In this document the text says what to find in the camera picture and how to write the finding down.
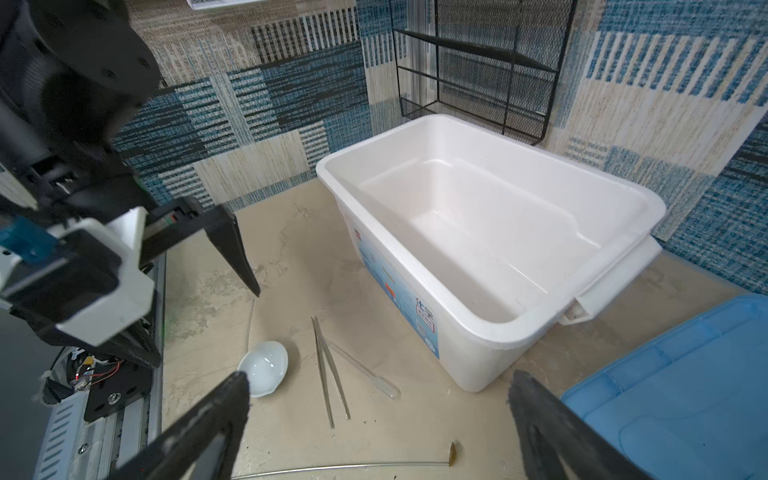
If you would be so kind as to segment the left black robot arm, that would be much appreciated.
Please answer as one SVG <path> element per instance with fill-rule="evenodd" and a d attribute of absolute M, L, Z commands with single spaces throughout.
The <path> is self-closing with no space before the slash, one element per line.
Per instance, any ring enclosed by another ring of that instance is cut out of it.
<path fill-rule="evenodd" d="M 112 147 L 159 79 L 115 6 L 1 5 L 1 164 L 34 199 L 1 202 L 1 299 L 50 345 L 146 368 L 162 362 L 148 267 L 173 246 L 204 231 L 260 293 L 230 210 L 157 203 Z"/>

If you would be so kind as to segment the white porcelain dish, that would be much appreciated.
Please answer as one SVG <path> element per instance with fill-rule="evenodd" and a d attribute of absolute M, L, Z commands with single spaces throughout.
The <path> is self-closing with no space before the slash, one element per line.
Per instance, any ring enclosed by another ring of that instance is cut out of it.
<path fill-rule="evenodd" d="M 244 355 L 238 365 L 248 380 L 251 398 L 273 394 L 284 380 L 289 365 L 285 346 L 277 341 L 265 341 Z"/>

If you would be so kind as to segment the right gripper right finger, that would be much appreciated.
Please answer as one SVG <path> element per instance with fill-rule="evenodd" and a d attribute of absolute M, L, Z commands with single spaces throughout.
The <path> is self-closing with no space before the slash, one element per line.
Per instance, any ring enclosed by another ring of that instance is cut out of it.
<path fill-rule="evenodd" d="M 529 479 L 647 479 L 649 476 L 530 373 L 514 372 L 509 406 Z"/>

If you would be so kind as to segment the white plastic bin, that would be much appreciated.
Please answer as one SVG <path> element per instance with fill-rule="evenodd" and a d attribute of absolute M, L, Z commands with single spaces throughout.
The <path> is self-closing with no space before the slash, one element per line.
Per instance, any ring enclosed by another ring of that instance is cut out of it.
<path fill-rule="evenodd" d="M 660 253 L 653 191 L 448 115 L 323 158 L 355 251 L 461 389 L 594 319 Z"/>

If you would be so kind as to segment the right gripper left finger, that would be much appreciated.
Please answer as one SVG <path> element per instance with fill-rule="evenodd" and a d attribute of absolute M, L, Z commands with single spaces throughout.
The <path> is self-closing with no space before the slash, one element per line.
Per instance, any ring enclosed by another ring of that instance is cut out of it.
<path fill-rule="evenodd" d="M 111 479 L 230 479 L 249 412 L 249 383 L 235 371 Z"/>

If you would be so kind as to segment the metal tweezers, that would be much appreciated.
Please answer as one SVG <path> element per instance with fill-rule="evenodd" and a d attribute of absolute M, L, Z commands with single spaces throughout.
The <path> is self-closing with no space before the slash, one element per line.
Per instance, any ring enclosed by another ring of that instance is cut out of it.
<path fill-rule="evenodd" d="M 334 421 L 333 411 L 332 411 L 331 402 L 330 402 L 330 379 L 333 379 L 333 382 L 339 393 L 341 404 L 344 409 L 344 414 L 347 420 L 351 419 L 351 413 L 350 413 L 349 405 L 346 399 L 345 391 L 340 380 L 336 362 L 331 353 L 329 343 L 327 342 L 324 334 L 322 333 L 319 319 L 316 316 L 311 316 L 310 319 L 311 319 L 314 338 L 315 338 L 318 369 L 319 369 L 321 388 L 322 388 L 326 414 L 329 422 L 329 427 L 332 430 L 334 430 L 335 421 Z"/>

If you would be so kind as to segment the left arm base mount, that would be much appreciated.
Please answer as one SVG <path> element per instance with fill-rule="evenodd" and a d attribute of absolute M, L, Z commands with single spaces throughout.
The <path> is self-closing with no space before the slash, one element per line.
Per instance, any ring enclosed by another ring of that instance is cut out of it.
<path fill-rule="evenodd" d="M 154 372 L 116 357 L 99 359 L 82 348 L 63 347 L 40 381 L 38 400 L 49 407 L 84 400 L 81 418 L 94 422 L 150 393 Z"/>

